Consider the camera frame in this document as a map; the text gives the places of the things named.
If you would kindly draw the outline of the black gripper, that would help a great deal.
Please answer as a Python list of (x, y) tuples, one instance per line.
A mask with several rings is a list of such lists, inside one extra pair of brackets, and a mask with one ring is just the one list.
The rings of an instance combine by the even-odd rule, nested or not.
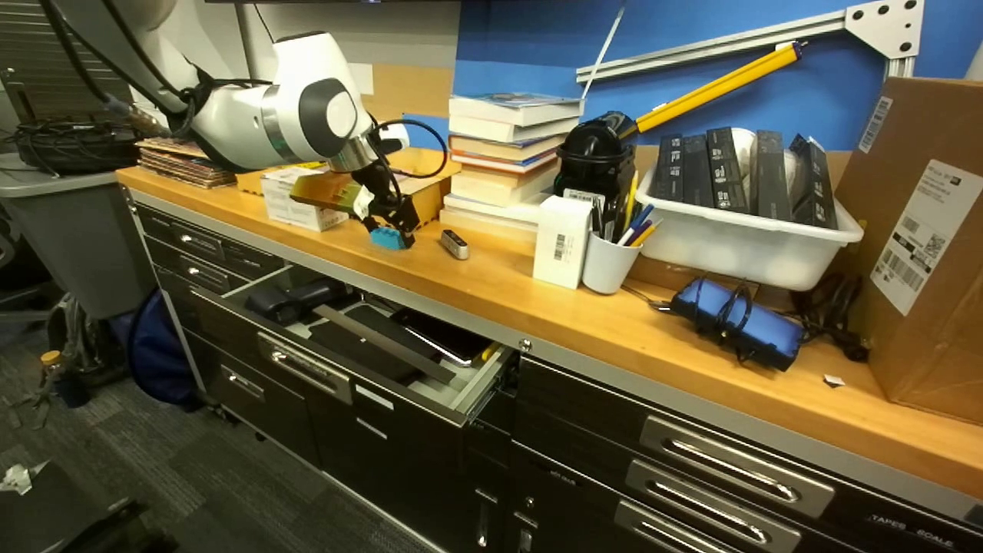
[(359, 186), (354, 214), (363, 220), (363, 227), (395, 227), (396, 233), (411, 233), (419, 227), (419, 211), (399, 190), (387, 156), (379, 153), (370, 143), (349, 143), (347, 152), (347, 173)]

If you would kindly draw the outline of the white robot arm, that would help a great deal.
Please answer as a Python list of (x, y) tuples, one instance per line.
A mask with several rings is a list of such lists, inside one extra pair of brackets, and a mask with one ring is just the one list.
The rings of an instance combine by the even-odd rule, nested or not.
[(207, 0), (43, 0), (49, 22), (140, 88), (216, 163), (325, 159), (359, 186), (354, 214), (411, 244), (419, 211), (379, 147), (333, 35), (258, 41), (260, 76), (233, 59), (236, 17)]

